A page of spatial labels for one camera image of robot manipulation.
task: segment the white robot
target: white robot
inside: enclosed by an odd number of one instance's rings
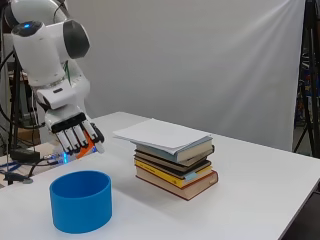
[[[48,129],[67,154],[86,148],[89,138],[102,153],[103,135],[78,106],[90,88],[73,60],[84,57],[90,47],[83,26],[68,19],[64,1],[54,0],[12,0],[5,19],[13,28],[15,55],[28,74],[38,103],[46,110]]]

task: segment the blue cylinder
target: blue cylinder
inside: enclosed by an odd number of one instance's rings
[[[112,216],[111,179],[97,171],[64,175],[50,185],[53,224],[67,233],[102,227]]]

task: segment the book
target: book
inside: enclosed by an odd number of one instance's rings
[[[219,180],[218,173],[215,171],[211,171],[211,173],[207,176],[198,179],[185,188],[178,188],[139,167],[137,167],[136,177],[188,201],[202,193],[204,190],[216,184]]]
[[[165,173],[163,171],[160,171],[159,169],[156,169],[148,164],[145,164],[143,162],[137,161],[135,160],[135,165],[137,167],[140,167],[144,170],[146,170],[147,172],[150,172],[154,175],[156,175],[159,178],[162,178],[163,180],[179,187],[179,188],[183,188],[184,186],[188,185],[191,182],[196,181],[197,179],[210,174],[210,172],[212,171],[212,166],[208,166],[205,167],[203,169],[201,169],[198,172],[192,172],[190,174],[188,174],[187,176],[185,176],[183,179],[177,178],[175,176],[172,176],[168,173]]]
[[[163,166],[161,164],[145,160],[143,158],[136,157],[135,160],[137,160],[139,162],[143,162],[145,164],[148,164],[151,167],[154,167],[154,168],[156,168],[156,169],[158,169],[158,170],[160,170],[162,172],[168,173],[168,174],[170,174],[170,175],[172,175],[174,177],[180,178],[180,179],[184,179],[185,176],[187,176],[187,175],[189,175],[189,174],[191,174],[193,172],[198,172],[201,169],[206,168],[206,167],[211,165],[210,161],[205,160],[205,161],[198,162],[192,168],[190,168],[188,171],[181,172],[181,171],[177,171],[175,169],[172,169],[170,167],[166,167],[166,166]]]
[[[164,158],[172,162],[183,162],[190,158],[193,158],[203,152],[209,151],[212,149],[212,138],[205,137],[196,141],[183,149],[177,151],[175,154],[170,154],[164,150],[160,150],[154,147],[136,144],[137,150],[140,152],[148,153],[156,157]]]
[[[179,163],[172,162],[172,161],[166,160],[164,158],[160,158],[160,157],[157,157],[157,156],[145,153],[145,152],[141,152],[137,149],[136,149],[135,157],[143,158],[148,161],[155,162],[155,163],[161,164],[163,166],[171,167],[173,169],[176,169],[178,171],[183,172],[183,171],[187,171],[189,168],[191,168],[192,166],[194,166],[198,162],[206,160],[207,156],[209,156],[213,152],[214,152],[214,146],[212,146],[211,150],[209,150],[209,151],[203,152],[193,158],[190,158],[186,161],[179,162]]]

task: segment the book spine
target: book spine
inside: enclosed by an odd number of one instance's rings
[[[172,183],[173,185],[179,187],[179,188],[182,188],[183,185],[184,185],[184,180],[181,180],[179,178],[176,178],[174,176],[171,176],[170,174],[167,174],[165,172],[162,172],[154,167],[151,167],[143,162],[140,162],[140,161],[137,161],[135,160],[135,164],[136,166],[158,176],[159,178],[162,178],[163,180],[169,182],[169,183]]]

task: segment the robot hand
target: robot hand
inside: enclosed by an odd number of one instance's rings
[[[81,148],[88,147],[88,141],[93,142],[99,153],[104,152],[102,133],[78,106],[66,105],[48,110],[45,123],[57,136],[67,154],[79,153]]]

